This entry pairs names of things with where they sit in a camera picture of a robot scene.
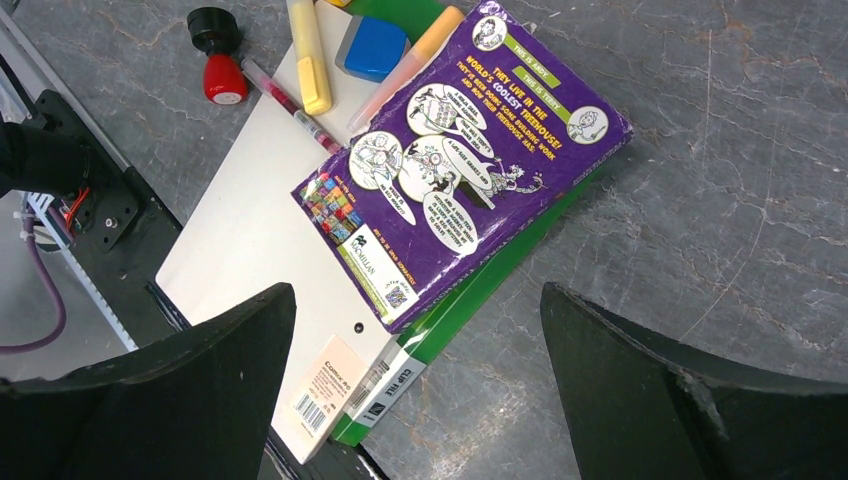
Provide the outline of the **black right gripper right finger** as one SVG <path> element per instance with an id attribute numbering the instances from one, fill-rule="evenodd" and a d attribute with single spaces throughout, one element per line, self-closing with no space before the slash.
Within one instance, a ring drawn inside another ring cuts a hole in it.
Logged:
<path id="1" fill-rule="evenodd" d="M 554 282 L 540 316 L 584 479 L 843 479 L 847 387 L 748 366 Z"/>

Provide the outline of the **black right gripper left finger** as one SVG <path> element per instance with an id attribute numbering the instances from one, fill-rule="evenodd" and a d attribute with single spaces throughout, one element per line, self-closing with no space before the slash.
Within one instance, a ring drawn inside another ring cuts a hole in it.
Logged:
<path id="1" fill-rule="evenodd" d="M 136 351 L 1 383 L 5 479 L 254 479 L 293 337 L 278 283 Z"/>

